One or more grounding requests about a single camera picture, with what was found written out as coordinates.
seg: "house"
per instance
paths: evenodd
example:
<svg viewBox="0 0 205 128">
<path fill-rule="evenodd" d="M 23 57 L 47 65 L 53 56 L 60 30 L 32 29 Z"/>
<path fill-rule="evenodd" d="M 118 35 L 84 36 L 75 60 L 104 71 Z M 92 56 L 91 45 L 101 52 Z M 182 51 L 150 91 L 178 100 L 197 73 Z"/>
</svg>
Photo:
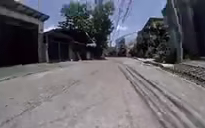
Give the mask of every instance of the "house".
<svg viewBox="0 0 205 128">
<path fill-rule="evenodd" d="M 0 67 L 46 62 L 44 21 L 49 16 L 13 0 L 0 0 Z"/>
<path fill-rule="evenodd" d="M 44 33 L 48 62 L 89 59 L 89 46 L 93 43 L 87 34 L 79 30 L 54 29 Z"/>
</svg>

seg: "cloud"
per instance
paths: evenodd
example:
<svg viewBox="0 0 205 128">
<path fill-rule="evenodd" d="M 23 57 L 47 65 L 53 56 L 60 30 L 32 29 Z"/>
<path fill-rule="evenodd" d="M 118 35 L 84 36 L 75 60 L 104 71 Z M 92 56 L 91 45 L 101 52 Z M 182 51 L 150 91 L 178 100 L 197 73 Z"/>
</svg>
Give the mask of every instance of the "cloud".
<svg viewBox="0 0 205 128">
<path fill-rule="evenodd" d="M 117 27 L 117 30 L 120 30 L 120 31 L 126 31 L 127 29 L 128 29 L 127 26 L 118 25 L 118 27 Z"/>
<path fill-rule="evenodd" d="M 47 28 L 44 28 L 44 32 L 48 32 L 48 31 L 53 30 L 53 29 L 56 29 L 56 28 L 58 28 L 58 27 L 55 26 L 55 25 L 51 25 L 51 26 L 49 26 L 49 27 L 47 27 Z"/>
</svg>

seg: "sidewalk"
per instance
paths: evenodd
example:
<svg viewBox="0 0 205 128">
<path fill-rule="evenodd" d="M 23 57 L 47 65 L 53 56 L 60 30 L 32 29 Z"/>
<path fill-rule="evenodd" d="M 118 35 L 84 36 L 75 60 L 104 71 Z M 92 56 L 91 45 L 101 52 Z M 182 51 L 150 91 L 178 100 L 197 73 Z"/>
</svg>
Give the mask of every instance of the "sidewalk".
<svg viewBox="0 0 205 128">
<path fill-rule="evenodd" d="M 20 76 L 26 76 L 38 72 L 45 72 L 56 68 L 63 68 L 70 66 L 72 62 L 61 62 L 54 64 L 40 63 L 40 64 L 29 64 L 29 65 L 17 65 L 12 67 L 0 68 L 0 81 L 13 79 Z"/>
</svg>

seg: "roof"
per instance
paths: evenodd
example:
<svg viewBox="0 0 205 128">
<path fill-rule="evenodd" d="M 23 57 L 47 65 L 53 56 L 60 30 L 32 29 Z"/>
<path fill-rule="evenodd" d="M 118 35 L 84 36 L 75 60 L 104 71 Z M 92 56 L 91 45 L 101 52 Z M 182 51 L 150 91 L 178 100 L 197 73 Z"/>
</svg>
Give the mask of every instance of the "roof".
<svg viewBox="0 0 205 128">
<path fill-rule="evenodd" d="M 60 36 L 61 38 L 69 39 L 81 44 L 93 43 L 85 32 L 78 30 L 66 30 L 58 28 L 45 32 L 44 34 L 53 35 L 55 37 Z"/>
<path fill-rule="evenodd" d="M 145 26 L 143 27 L 143 29 L 149 26 L 154 21 L 164 21 L 164 19 L 158 17 L 150 17 L 149 20 L 146 22 Z"/>
<path fill-rule="evenodd" d="M 7 0 L 5 0 L 5 1 L 1 0 L 0 1 L 0 6 L 3 6 L 3 7 L 6 7 L 8 9 L 11 9 L 15 12 L 19 12 L 19 13 L 28 15 L 30 17 L 39 19 L 42 22 L 49 19 L 48 15 L 43 14 L 43 13 L 41 13 L 41 12 L 35 10 L 35 9 L 32 9 L 32 8 L 26 6 L 26 5 L 23 5 L 19 2 L 13 1 L 13 0 L 10 0 L 9 2 Z"/>
</svg>

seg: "roadside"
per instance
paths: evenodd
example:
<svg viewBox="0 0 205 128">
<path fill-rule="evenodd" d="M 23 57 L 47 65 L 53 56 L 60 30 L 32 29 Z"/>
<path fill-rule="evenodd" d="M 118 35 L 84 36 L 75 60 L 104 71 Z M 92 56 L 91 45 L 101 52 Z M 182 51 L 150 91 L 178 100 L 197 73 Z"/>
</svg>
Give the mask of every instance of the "roadside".
<svg viewBox="0 0 205 128">
<path fill-rule="evenodd" d="M 40 63 L 40 64 L 29 64 L 29 65 L 17 65 L 12 67 L 0 68 L 0 82 L 4 80 L 10 80 L 17 77 L 31 75 L 39 72 L 46 72 L 49 70 L 68 67 L 75 64 L 75 62 L 61 62 L 61 63 Z"/>
<path fill-rule="evenodd" d="M 153 59 L 135 58 L 143 63 L 158 66 L 166 71 L 177 74 L 183 78 L 205 87 L 205 61 L 185 61 L 180 64 L 162 64 L 155 62 Z"/>
</svg>

